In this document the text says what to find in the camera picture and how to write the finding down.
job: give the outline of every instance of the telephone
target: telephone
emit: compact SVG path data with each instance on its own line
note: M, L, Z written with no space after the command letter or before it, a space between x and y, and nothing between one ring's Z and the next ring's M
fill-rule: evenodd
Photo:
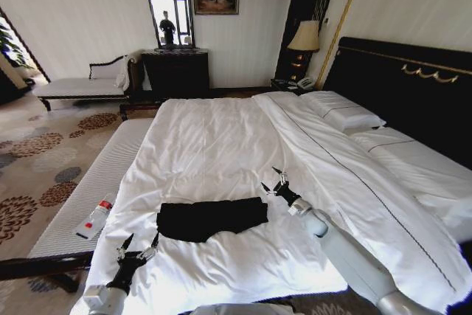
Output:
M313 77L304 77L297 83L297 86L303 90L310 90L315 87L315 79Z

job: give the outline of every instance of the gold headboard trim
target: gold headboard trim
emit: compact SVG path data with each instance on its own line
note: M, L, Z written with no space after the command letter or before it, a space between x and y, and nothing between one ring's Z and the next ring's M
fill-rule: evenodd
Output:
M350 51L355 51L355 52L367 53L368 55L378 55L379 57L401 60L401 61L403 61L403 62L408 62L408 63L415 63L415 64L419 64L419 65L421 65L421 66L430 66L430 67L432 67L432 68L441 69L441 70L447 70L447 71L449 71L449 72L456 72L456 73L459 73L459 74L472 75L472 71L470 71L470 70L465 70L465 69L460 69L460 68L454 68L454 67L452 67L452 66L442 66L442 65L440 65L440 64L422 62L422 61L420 61L420 60L414 60L414 59L404 58L404 57L396 57L396 56L394 56L394 55L384 55L384 54L382 54L382 53L371 52L371 51L364 51L363 49L357 49L357 48L346 47L346 46L339 46L339 48L340 48L340 49L348 49L348 50L350 50Z
M422 77L423 79L428 79L429 77L433 77L438 83L441 83L441 84L453 83L459 77L459 75L456 75L455 77L450 77L449 79L442 79L440 77L439 72L435 72L433 74L424 74L421 71L421 68L418 68L415 70L408 70L408 68L406 67L406 64L402 66L401 70L403 70L408 75L418 75L419 77Z

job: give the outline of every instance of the plastic bottle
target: plastic bottle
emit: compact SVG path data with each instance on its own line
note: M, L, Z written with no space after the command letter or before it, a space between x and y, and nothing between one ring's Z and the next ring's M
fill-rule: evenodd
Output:
M86 240L90 240L98 234L105 226L106 218L113 207L110 200L114 200L112 193L105 196L105 199L95 207L93 212L74 229L74 233Z

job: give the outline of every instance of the white upholstered bench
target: white upholstered bench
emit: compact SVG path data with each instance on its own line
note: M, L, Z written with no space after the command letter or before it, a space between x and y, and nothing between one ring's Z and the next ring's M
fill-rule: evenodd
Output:
M88 78L56 80L38 86L32 93L46 106L47 111L51 111L50 100L127 100L142 89L144 67L140 52L89 66ZM118 75L123 78L121 86L117 85Z
M0 261L0 280L43 276L68 292L77 290L78 282L66 273L90 266L98 236L85 240L73 230L107 193L118 192L152 121L128 120L118 127L28 258Z

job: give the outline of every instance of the black cloth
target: black cloth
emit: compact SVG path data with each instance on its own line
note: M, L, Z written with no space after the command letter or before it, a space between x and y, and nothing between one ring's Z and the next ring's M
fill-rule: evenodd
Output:
M165 44L173 44L174 43L174 31L176 27L172 23L171 20L162 20L159 28L164 32L165 37Z
M267 222L267 203L260 197L193 204L163 203L157 215L159 234L192 243L204 243L217 232L237 234Z

